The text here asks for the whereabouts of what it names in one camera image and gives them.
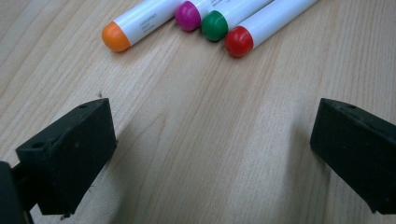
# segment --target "green marker cap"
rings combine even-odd
[[[223,15],[211,11],[202,21],[201,30],[210,41],[219,41],[228,33],[228,24]]]

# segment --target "red marker cap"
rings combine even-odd
[[[225,48],[234,57],[245,56],[253,49],[253,38],[245,27],[237,26],[225,36]]]

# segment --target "wood grain surface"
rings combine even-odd
[[[119,146],[70,218],[36,223],[394,223],[309,146],[320,98],[396,123],[396,1],[319,0],[248,56],[168,21],[113,53],[140,0],[0,1],[0,159],[110,99]]]

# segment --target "screw hole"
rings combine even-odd
[[[43,143],[43,142],[34,143],[34,144],[32,144],[32,148],[39,148],[39,147],[44,146],[44,144],[45,143]]]

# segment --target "orange marker cap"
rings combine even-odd
[[[102,39],[108,48],[116,52],[121,52],[131,47],[125,33],[114,21],[103,29]]]

